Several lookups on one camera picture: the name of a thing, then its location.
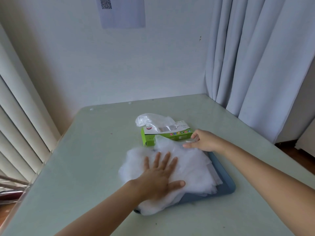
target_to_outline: cardboard box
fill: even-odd
[[[184,121],[179,121],[175,123],[178,126],[176,131],[164,131],[156,132],[152,127],[141,128],[141,136],[144,146],[154,146],[155,135],[162,135],[166,138],[172,139],[174,141],[179,141],[183,139],[188,139],[192,135],[193,131]]]

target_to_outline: brown floor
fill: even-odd
[[[315,157],[313,157],[306,151],[303,151],[302,149],[297,150],[293,146],[278,145],[277,147],[281,149],[285,154],[290,156],[297,163],[299,163],[301,166],[303,166],[305,169],[307,169],[309,172],[315,175]]]
[[[10,211],[14,207],[15,203],[9,205],[1,205],[0,206],[0,226],[3,224]]]

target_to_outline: person's left arm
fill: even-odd
[[[157,153],[153,167],[145,158],[144,173],[137,179],[128,181],[114,194],[70,223],[55,236],[107,236],[110,235],[141,202],[161,199],[170,191],[185,186],[184,181],[168,182],[175,169],[177,157],[167,166],[170,153],[161,162]]]

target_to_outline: dark baseboard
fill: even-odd
[[[276,147],[295,147],[295,144],[297,142],[296,140],[291,140],[291,141],[286,141],[286,142],[280,142],[280,143],[276,143],[275,146]]]

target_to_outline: table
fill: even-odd
[[[11,217],[2,236],[52,236],[120,186],[127,150],[142,144],[143,113],[209,130],[315,188],[315,176],[203,94],[85,107]],[[293,235],[225,158],[235,193],[179,205],[152,216],[132,212],[113,235]]]

